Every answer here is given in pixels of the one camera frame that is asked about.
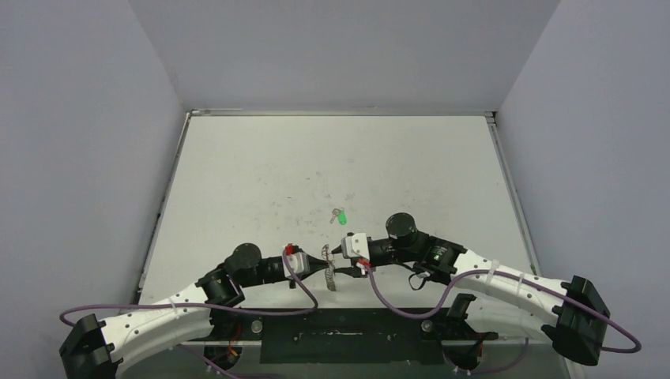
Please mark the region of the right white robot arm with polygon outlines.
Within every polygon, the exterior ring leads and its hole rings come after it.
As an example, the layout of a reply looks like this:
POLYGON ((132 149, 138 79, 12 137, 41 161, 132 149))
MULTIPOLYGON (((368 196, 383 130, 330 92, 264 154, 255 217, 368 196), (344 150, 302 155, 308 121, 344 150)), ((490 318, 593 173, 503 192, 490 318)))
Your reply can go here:
POLYGON ((564 358, 596 366, 611 316, 595 285, 527 274, 482 257, 455 242, 420 231, 408 213, 386 221, 387 238, 348 233, 334 254, 350 260, 354 276, 366 268, 410 264, 422 280, 478 295, 448 314, 449 333, 464 339, 473 332, 495 332, 550 343, 564 358))

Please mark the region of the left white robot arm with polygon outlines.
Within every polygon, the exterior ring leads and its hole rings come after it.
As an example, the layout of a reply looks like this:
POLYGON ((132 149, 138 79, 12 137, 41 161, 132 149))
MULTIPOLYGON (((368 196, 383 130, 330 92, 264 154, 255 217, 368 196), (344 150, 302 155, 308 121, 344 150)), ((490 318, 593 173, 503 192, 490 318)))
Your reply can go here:
POLYGON ((252 243, 237 246, 213 270, 180 291, 148 305, 118 305, 120 314, 99 319, 100 305, 76 307, 59 319, 71 327, 59 348, 68 378, 116 378, 131 366, 176 345, 211 335, 226 340, 235 331, 232 313, 260 316, 240 308, 243 289, 287 281, 300 287, 318 308, 303 278, 328 268, 288 244, 276 257, 263 257, 252 243))

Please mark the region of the large keyring with small rings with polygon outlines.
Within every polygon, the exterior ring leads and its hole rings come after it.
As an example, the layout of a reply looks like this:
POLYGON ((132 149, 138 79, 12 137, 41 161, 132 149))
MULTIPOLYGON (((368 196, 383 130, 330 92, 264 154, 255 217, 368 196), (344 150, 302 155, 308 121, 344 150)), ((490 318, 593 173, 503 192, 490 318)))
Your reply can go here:
POLYGON ((324 278, 326 282, 326 287, 329 291, 335 292, 337 290, 337 285, 334 279, 334 259, 333 255, 330 252, 329 244, 325 244, 321 250, 322 257, 326 261, 326 269, 324 270, 324 278))

